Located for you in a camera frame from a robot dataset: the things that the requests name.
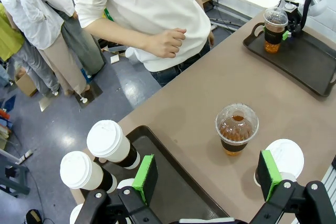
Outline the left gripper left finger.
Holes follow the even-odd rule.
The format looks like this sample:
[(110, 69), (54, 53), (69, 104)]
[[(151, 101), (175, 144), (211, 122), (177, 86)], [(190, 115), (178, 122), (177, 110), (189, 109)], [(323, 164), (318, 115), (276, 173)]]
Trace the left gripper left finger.
[(150, 208), (157, 179), (155, 156), (144, 156), (132, 186), (110, 194), (102, 189), (90, 191), (76, 224), (160, 224)]

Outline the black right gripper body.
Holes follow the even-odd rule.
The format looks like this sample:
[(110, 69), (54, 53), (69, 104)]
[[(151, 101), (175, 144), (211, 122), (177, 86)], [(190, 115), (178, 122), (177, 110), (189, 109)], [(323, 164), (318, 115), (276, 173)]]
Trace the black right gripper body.
[(297, 37), (301, 32), (301, 20), (302, 15), (298, 10), (292, 12), (286, 12), (288, 17), (287, 30), (291, 32), (292, 37)]

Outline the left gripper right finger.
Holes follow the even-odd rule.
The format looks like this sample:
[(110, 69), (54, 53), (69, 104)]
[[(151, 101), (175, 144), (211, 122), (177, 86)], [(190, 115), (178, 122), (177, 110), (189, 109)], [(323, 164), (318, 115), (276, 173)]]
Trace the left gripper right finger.
[(269, 150), (260, 151), (256, 174), (265, 203), (249, 224), (278, 224), (284, 213), (295, 214), (300, 224), (336, 224), (336, 213), (321, 181), (301, 186), (283, 179)]

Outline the clear iced tea cup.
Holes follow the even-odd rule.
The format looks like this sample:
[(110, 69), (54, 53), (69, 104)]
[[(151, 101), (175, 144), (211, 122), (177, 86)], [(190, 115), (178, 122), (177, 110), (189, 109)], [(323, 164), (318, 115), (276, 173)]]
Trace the clear iced tea cup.
[(234, 103), (218, 113), (215, 127), (225, 153), (237, 156), (257, 134), (259, 118), (248, 105)]
[(286, 12), (278, 7), (271, 7), (264, 12), (264, 48), (268, 53), (275, 54), (280, 48), (282, 34), (287, 30), (288, 17)]

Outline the white paper cup black sleeve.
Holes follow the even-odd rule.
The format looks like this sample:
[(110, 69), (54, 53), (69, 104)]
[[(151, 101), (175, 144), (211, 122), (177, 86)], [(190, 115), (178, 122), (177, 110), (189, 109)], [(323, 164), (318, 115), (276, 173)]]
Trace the white paper cup black sleeve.
[(105, 158), (125, 169), (135, 169), (141, 160), (121, 126), (112, 120), (101, 120), (92, 126), (87, 135), (87, 147), (95, 157)]
[[(124, 179), (119, 182), (119, 184), (117, 185), (117, 189), (121, 189), (126, 186), (132, 186), (133, 182), (134, 182), (134, 178)], [(82, 207), (83, 207), (83, 204), (79, 204), (72, 210), (70, 214), (70, 218), (69, 218), (69, 224), (75, 224), (75, 221), (77, 220), (77, 217)]]
[(67, 153), (60, 163), (62, 182), (71, 189), (96, 190), (107, 193), (116, 190), (118, 182), (114, 175), (95, 163), (80, 151)]
[(296, 182), (304, 167), (304, 155), (300, 146), (289, 139), (278, 139), (270, 143), (270, 151), (282, 179)]

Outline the person right forearm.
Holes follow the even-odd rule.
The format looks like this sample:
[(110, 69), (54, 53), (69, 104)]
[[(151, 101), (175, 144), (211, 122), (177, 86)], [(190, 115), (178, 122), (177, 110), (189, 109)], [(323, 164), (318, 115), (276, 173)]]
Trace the person right forearm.
[(86, 26), (85, 30), (92, 35), (107, 41), (139, 48), (148, 52), (153, 50), (155, 42), (158, 44), (160, 41), (159, 35), (150, 36), (134, 30), (129, 30), (106, 18), (95, 20), (90, 25)]

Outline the dark brown serving tray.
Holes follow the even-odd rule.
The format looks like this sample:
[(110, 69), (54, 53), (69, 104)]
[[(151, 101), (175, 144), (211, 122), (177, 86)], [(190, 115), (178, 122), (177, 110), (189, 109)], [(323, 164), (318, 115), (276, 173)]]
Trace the dark brown serving tray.
[[(160, 219), (160, 224), (179, 224), (180, 219), (214, 224), (227, 217), (227, 213), (188, 174), (149, 127), (138, 126), (127, 134), (127, 138), (141, 156), (155, 156), (158, 180), (150, 208)], [(86, 199), (90, 191), (81, 192)]]
[(298, 37), (283, 41), (277, 53), (268, 53), (264, 49), (264, 32), (255, 34), (262, 25), (253, 27), (243, 45), (315, 94), (328, 97), (336, 85), (336, 50), (303, 31)]

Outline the person right hand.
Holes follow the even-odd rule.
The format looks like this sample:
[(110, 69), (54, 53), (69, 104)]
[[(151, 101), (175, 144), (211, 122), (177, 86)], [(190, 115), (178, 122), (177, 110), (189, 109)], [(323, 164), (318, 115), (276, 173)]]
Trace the person right hand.
[(152, 35), (146, 45), (146, 51), (159, 58), (174, 58), (185, 39), (186, 29), (175, 28)]

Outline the person in white sweatshirt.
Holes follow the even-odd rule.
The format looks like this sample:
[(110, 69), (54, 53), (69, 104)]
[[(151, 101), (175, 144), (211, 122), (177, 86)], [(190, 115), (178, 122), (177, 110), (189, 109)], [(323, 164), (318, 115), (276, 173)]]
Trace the person in white sweatshirt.
[(147, 35), (186, 29), (185, 39), (174, 58), (159, 58), (135, 47), (137, 59), (153, 78), (165, 86), (209, 52), (211, 22), (202, 0), (74, 0), (82, 28), (99, 18)]

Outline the brown cardboard box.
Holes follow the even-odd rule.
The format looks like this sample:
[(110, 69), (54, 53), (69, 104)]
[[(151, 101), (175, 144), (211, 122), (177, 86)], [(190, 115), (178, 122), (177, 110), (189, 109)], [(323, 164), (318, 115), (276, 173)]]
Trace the brown cardboard box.
[(20, 88), (22, 93), (24, 93), (28, 97), (32, 97), (36, 92), (37, 88), (33, 83), (32, 79), (28, 74), (23, 74), (20, 78), (18, 76), (15, 77), (15, 83)]

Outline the mannequin white top grey trousers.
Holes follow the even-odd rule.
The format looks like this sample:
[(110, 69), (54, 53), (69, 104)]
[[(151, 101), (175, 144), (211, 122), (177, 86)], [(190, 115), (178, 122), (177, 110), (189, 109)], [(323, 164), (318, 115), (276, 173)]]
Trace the mannequin white top grey trousers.
[(80, 26), (72, 0), (43, 0), (64, 20), (61, 28), (68, 47), (77, 55), (87, 77), (96, 75), (104, 66), (98, 42)]

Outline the mannequin yellow-green shirt grey hood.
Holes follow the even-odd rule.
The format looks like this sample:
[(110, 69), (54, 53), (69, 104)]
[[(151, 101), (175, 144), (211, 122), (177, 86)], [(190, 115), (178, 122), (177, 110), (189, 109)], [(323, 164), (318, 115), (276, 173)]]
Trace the mannequin yellow-green shirt grey hood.
[(32, 79), (37, 90), (44, 96), (49, 92), (57, 96), (60, 84), (39, 51), (21, 34), (7, 11), (0, 3), (0, 58), (12, 57)]

